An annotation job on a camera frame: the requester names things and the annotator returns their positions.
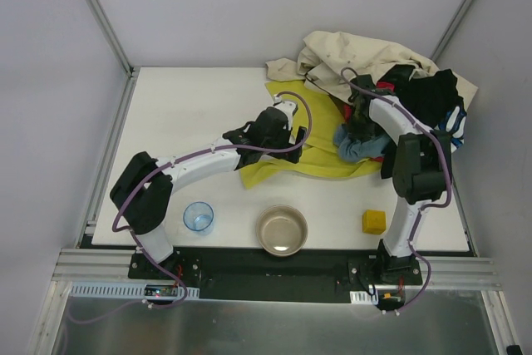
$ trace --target yellow block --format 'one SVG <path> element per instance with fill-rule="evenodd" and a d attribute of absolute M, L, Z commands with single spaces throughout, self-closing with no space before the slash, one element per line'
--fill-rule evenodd
<path fill-rule="evenodd" d="M 386 212 L 367 210 L 362 216 L 362 232 L 383 234 L 386 230 Z"/>

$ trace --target blue plastic cup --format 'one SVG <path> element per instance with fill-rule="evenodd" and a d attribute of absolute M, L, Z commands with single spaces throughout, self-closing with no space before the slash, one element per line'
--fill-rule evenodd
<path fill-rule="evenodd" d="M 214 211 L 207 203 L 197 201 L 186 207 L 183 222 L 197 234 L 209 234 L 214 228 Z"/>

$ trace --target cable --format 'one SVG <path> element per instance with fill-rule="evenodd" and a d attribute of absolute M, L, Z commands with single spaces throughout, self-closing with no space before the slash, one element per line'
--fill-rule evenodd
<path fill-rule="evenodd" d="M 312 114 L 310 112 L 310 107 L 308 106 L 308 104 L 305 101 L 305 99 L 303 99 L 297 93 L 293 93 L 291 91 L 281 91 L 281 92 L 279 92 L 277 94 L 277 96 L 281 96 L 281 95 L 290 95 L 290 96 L 297 97 L 303 103 L 303 105 L 305 107 L 305 110 L 307 112 L 308 128 L 307 128 L 307 131 L 305 132 L 305 135 L 303 136 L 303 139 L 299 143 L 297 143 L 295 145 L 292 145 L 292 146 L 290 146 L 289 148 L 286 148 L 286 149 L 268 149 L 268 148 L 264 148 L 264 147 L 257 147 L 257 146 L 254 146 L 254 145 L 219 145 L 218 147 L 215 147 L 214 149 L 208 148 L 208 149 L 203 149 L 203 150 L 196 151 L 194 153 L 190 153 L 188 155 L 184 155 L 184 156 L 178 158 L 177 160 L 175 160 L 173 163 L 167 162 L 166 164 L 156 168 L 155 170 L 151 171 L 148 175 L 146 175 L 139 182 L 139 184 L 130 192 L 130 194 L 126 198 L 126 201 L 124 201 L 124 203 L 120 207 L 120 209 L 118 211 L 118 214 L 116 215 L 115 220 L 113 221 L 112 231 L 113 232 L 120 232 L 122 230 L 129 230 L 129 232 L 131 234 L 131 237 L 136 242 L 136 244 L 139 246 L 139 248 L 141 249 L 141 251 L 144 254 L 144 256 L 158 270 L 160 270 L 161 272 L 163 272 L 167 276 L 171 277 L 179 286 L 183 287 L 183 289 L 185 290 L 185 296 L 183 298 L 181 298 L 181 299 L 179 299 L 177 301 L 174 301 L 173 303 L 171 303 L 169 305 L 158 305 L 157 308 L 171 308 L 171 306 L 175 306 L 178 303 L 183 302 L 185 300 L 185 298 L 187 297 L 187 295 L 188 295 L 188 289 L 186 288 L 185 284 L 181 281 L 181 279 L 179 277 L 175 276 L 170 271 L 162 268 L 153 258 L 151 258 L 151 256 L 146 251 L 144 251 L 144 249 L 142 248 L 142 244 L 137 239 L 135 233 L 133 232 L 133 230 L 131 229 L 130 226 L 125 225 L 125 226 L 118 227 L 118 222 L 120 221 L 120 218 L 124 215 L 124 213 L 126 212 L 127 207 L 129 206 L 131 201 L 135 198 L 136 194 L 140 191 L 140 189 L 142 189 L 144 187 L 144 184 L 146 182 L 148 182 L 153 176 L 157 175 L 159 172 L 161 172 L 163 170 L 166 170 L 167 168 L 170 168 L 172 165 L 177 165 L 180 162 L 183 162 L 183 161 L 186 161 L 186 160 L 190 160 L 190 159 L 195 158 L 197 156 L 200 156 L 200 155 L 203 155 L 203 154 L 208 154 L 208 153 L 210 153 L 212 151 L 217 151 L 217 150 L 245 149 L 245 150 L 262 151 L 264 153 L 288 153 L 290 151 L 294 151 L 294 150 L 297 150 L 298 148 L 300 148 L 305 143 L 305 141 L 307 141 L 308 137 L 310 136 L 310 132 L 312 130 L 312 127 L 313 127 L 313 118 L 312 118 Z"/>
<path fill-rule="evenodd" d="M 394 101 L 390 100 L 389 98 L 387 98 L 385 96 L 381 96 L 381 95 L 379 95 L 377 93 L 374 93 L 372 91 L 368 91 L 366 89 L 362 89 L 361 87 L 359 87 L 359 86 L 355 85 L 354 83 L 350 82 L 349 79 L 347 79 L 346 76 L 345 76 L 345 72 L 346 71 L 351 71 L 355 75 L 357 73 L 351 67 L 344 67 L 340 71 L 340 76 L 342 77 L 342 79 L 352 89 L 355 89 L 355 90 L 361 92 L 364 95 L 367 95 L 367 96 L 370 96 L 370 97 L 374 97 L 376 99 L 384 101 L 384 102 L 390 104 L 392 107 L 398 109 L 399 112 L 401 112 L 408 119 L 408 121 L 410 123 L 412 123 L 412 125 L 416 129 L 418 129 L 423 135 L 427 136 L 431 140 L 431 142 L 434 144 L 434 146 L 436 148 L 436 151 L 438 153 L 438 160 L 440 161 L 440 165 L 441 165 L 441 168 L 443 169 L 443 175 L 444 175 L 444 178 L 445 178 L 445 181 L 446 181 L 446 200 L 443 203 L 441 203 L 441 204 L 430 203 L 430 204 L 422 205 L 420 207 L 418 213 L 417 213 L 416 220 L 414 221 L 414 225 L 412 226 L 412 229 L 410 231 L 410 235 L 408 236 L 408 247 L 410 248 L 410 251 L 414 254 L 415 257 L 417 257 L 418 259 L 420 259 L 422 262 L 424 262 L 426 264 L 426 278 L 425 278 L 425 283 L 423 284 L 423 286 L 421 286 L 421 289 L 417 292 L 417 294 L 414 296 L 414 298 L 411 299 L 408 303 L 406 303 L 405 305 L 403 305 L 401 307 L 401 309 L 405 309 L 405 308 L 409 307 L 411 304 L 413 304 L 414 302 L 416 302 L 419 299 L 419 297 L 425 292 L 425 290 L 428 287 L 429 282 L 431 280 L 431 275 L 432 275 L 431 263 L 428 261 L 428 259 L 426 259 L 425 257 L 421 256 L 416 251 L 416 249 L 414 249 L 413 241 L 414 241 L 414 238 L 416 237 L 416 232 L 417 232 L 417 229 L 418 229 L 419 224 L 421 222 L 421 217 L 422 217 L 423 212 L 427 208 L 445 208 L 447 205 L 449 205 L 451 203 L 451 196 L 452 196 L 451 173 L 449 172 L 449 168 L 448 168 L 447 162 L 446 162 L 446 157 L 445 157 L 445 154 L 443 152 L 443 149 L 441 148 L 441 144 L 434 137 L 434 135 L 432 135 L 428 130 L 426 130 L 423 126 L 421 126 L 417 122 L 416 118 L 414 118 L 414 116 L 406 108 L 404 108 L 403 106 L 400 106 L 400 105 L 396 104 Z"/>
<path fill-rule="evenodd" d="M 312 118 L 312 114 L 310 112 L 310 107 L 308 106 L 308 104 L 305 101 L 305 99 L 303 99 L 297 93 L 294 93 L 294 92 L 291 92 L 291 91 L 281 91 L 281 92 L 279 92 L 277 94 L 277 96 L 282 96 L 282 95 L 290 95 L 290 96 L 297 97 L 303 103 L 303 105 L 305 107 L 305 110 L 307 112 L 308 128 L 307 128 L 307 131 L 305 132 L 305 135 L 303 136 L 302 140 L 299 143 L 297 143 L 295 145 L 292 145 L 292 146 L 290 146 L 290 147 L 288 147 L 286 149 L 268 149 L 268 148 L 264 148 L 264 147 L 257 147 L 257 146 L 254 146 L 254 145 L 220 145 L 218 147 L 215 147 L 214 149 L 210 149 L 210 148 L 209 149 L 203 149 L 203 150 L 196 151 L 194 153 L 190 153 L 188 155 L 184 155 L 184 156 L 178 158 L 177 160 L 175 160 L 173 163 L 167 162 L 166 164 L 154 169 L 148 175 L 146 175 L 139 182 L 139 184 L 131 191 L 131 193 L 126 198 L 126 201 L 124 201 L 124 204 L 122 204 L 122 206 L 120 207 L 120 209 L 118 211 L 118 214 L 116 215 L 115 220 L 113 221 L 113 224 L 112 224 L 112 227 L 111 227 L 112 231 L 113 232 L 121 232 L 121 231 L 124 231 L 124 230 L 128 230 L 130 232 L 130 234 L 131 234 L 131 237 L 136 242 L 136 244 L 139 247 L 139 249 L 142 251 L 142 254 L 153 264 L 153 266 L 155 266 L 159 271 L 161 271 L 164 274 L 166 274 L 168 277 L 172 278 L 184 290 L 183 297 L 180 298 L 180 299 L 175 300 L 173 303 L 169 303 L 169 304 L 166 304 L 166 305 L 159 305 L 159 304 L 155 304 L 155 303 L 150 303 L 150 308 L 155 308 L 155 309 L 173 308 L 176 305 L 179 305 L 180 303 L 182 303 L 183 301 L 186 300 L 186 298 L 188 297 L 189 290 L 187 289 L 187 287 L 185 286 L 185 284 L 183 283 L 183 281 L 180 279 L 179 276 L 176 276 L 175 274 L 171 273 L 169 270 L 166 270 L 163 267 L 161 267 L 144 250 L 144 248 L 142 247 L 142 243 L 138 240 L 138 238 L 136 237 L 135 233 L 133 232 L 133 230 L 131 229 L 131 227 L 129 225 L 124 225 L 124 226 L 118 227 L 118 222 L 120 221 L 121 217 L 126 212 L 127 207 L 129 206 L 129 204 L 131 203 L 133 198 L 135 198 L 136 194 L 140 191 L 140 189 L 142 189 L 142 187 L 144 187 L 144 184 L 147 183 L 151 178 L 153 178 L 159 172 L 162 172 L 163 170 L 166 170 L 166 169 L 170 168 L 172 165 L 177 165 L 180 162 L 183 162 L 183 161 L 186 161 L 186 160 L 190 160 L 190 159 L 195 158 L 197 156 L 200 156 L 200 155 L 203 155 L 203 154 L 208 154 L 210 152 L 217 151 L 217 150 L 229 150 L 229 149 L 254 150 L 254 151 L 262 151 L 264 153 L 288 153 L 290 151 L 297 150 L 298 148 L 303 146 L 303 144 L 307 141 L 308 137 L 310 136 L 310 132 L 311 132 L 311 130 L 313 128 L 313 118 Z M 133 305 L 134 303 L 144 303 L 144 302 L 145 302 L 144 300 L 134 299 L 132 301 L 128 301 L 127 303 L 123 303 L 122 305 L 120 305 L 119 307 L 111 310 L 108 313 L 104 313 L 103 315 L 100 315 L 100 316 L 97 316 L 97 317 L 91 318 L 91 319 L 86 319 L 86 320 L 80 320 L 80 319 L 74 318 L 71 315 L 70 306 L 68 306 L 68 308 L 66 309 L 66 317 L 67 317 L 68 320 L 70 320 L 71 322 L 73 322 L 75 324 L 87 325 L 87 324 L 95 323 L 95 322 L 98 322 L 98 321 L 100 321 L 102 319 L 105 319 L 105 318 L 111 316 L 112 314 L 117 313 L 117 312 L 121 311 L 122 309 L 129 307 L 130 305 Z M 63 330 L 63 334 L 62 335 L 64 336 L 64 338 L 63 338 L 62 355 L 64 355 L 66 353 L 66 351 L 67 351 L 67 346 L 68 346 L 68 331 L 67 331 L 66 324 L 64 326 L 64 330 Z"/>

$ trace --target black mounting plate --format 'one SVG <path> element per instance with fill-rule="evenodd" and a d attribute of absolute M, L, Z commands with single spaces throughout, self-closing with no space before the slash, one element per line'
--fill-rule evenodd
<path fill-rule="evenodd" d="M 422 284 L 417 261 L 416 274 L 410 270 L 384 279 L 376 276 L 375 251 L 302 249 L 286 258 L 263 249 L 182 247 L 176 251 L 184 283 L 199 288 L 201 298 L 349 303 L 351 291 L 365 291 L 371 284 L 398 285 L 401 276 L 405 285 Z M 168 280 L 143 254 L 131 257 L 128 277 Z"/>

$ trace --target metal bowl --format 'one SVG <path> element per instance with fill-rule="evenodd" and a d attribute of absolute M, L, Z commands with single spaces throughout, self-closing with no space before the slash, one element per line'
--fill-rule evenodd
<path fill-rule="evenodd" d="M 260 245 L 272 255 L 288 257 L 297 253 L 307 241 L 308 226 L 303 214 L 287 205 L 265 210 L 257 221 Z"/>

